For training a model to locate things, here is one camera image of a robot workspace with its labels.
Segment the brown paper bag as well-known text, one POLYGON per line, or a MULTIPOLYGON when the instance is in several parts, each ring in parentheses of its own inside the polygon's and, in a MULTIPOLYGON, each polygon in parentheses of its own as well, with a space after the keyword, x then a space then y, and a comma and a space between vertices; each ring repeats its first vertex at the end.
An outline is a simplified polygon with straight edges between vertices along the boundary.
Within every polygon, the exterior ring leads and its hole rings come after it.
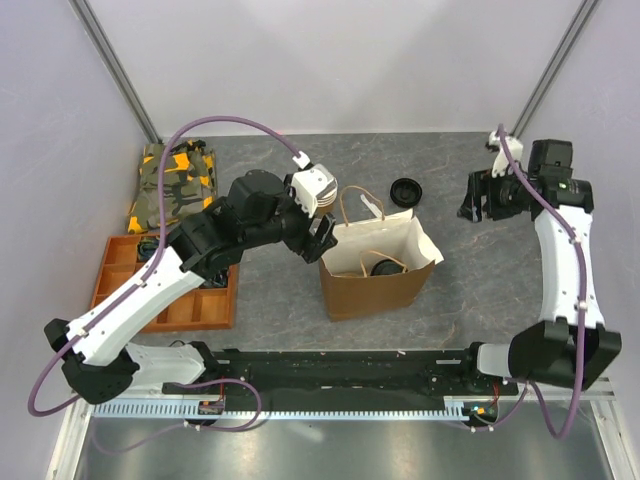
POLYGON ((340 191, 338 205, 343 222, 334 228, 338 243, 318 261, 325 308, 333 322, 410 306, 435 266, 444 261, 412 209, 389 215, 368 190, 355 185, 351 189, 375 202, 382 218, 350 220, 344 206, 350 187, 340 191), (383 259, 404 264, 407 271, 371 276, 371 268, 383 259))

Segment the black plastic cup lid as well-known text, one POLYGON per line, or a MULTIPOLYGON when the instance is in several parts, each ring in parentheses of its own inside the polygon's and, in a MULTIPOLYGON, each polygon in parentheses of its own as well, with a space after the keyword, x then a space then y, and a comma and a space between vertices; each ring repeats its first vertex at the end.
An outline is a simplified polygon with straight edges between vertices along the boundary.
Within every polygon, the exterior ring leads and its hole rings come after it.
POLYGON ((377 262, 370 271, 371 276, 388 276, 402 274, 407 271, 404 264, 398 263, 392 259, 383 259, 377 262))

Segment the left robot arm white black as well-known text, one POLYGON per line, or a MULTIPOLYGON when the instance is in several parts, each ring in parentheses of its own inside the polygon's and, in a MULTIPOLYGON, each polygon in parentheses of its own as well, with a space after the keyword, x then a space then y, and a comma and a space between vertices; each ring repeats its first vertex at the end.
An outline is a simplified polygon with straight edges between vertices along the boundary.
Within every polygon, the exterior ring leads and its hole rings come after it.
POLYGON ((107 299, 83 316, 50 321, 45 335, 60 353, 72 390, 101 404, 133 387, 165 383, 208 393, 219 369, 201 342, 145 347, 133 337, 174 301, 238 264, 245 251, 282 242, 306 263, 337 244, 332 214, 316 211, 337 197, 337 181, 322 165, 285 178, 252 170, 227 195, 173 228, 154 256, 107 299))

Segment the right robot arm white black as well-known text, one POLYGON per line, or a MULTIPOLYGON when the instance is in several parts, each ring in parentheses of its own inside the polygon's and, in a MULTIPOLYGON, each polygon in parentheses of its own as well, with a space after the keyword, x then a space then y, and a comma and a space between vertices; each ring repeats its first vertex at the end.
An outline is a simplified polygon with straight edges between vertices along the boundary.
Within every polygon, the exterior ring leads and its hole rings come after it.
POLYGON ((494 377, 511 377, 587 390, 622 349, 620 333, 604 325, 594 288, 592 186, 573 178, 569 141, 534 141, 526 171, 517 138, 491 132, 486 147, 496 158, 491 168, 469 174, 458 215, 478 223, 530 213, 541 249, 543 300, 538 322, 509 343, 473 343, 470 361, 458 368, 459 384, 477 394, 494 377))

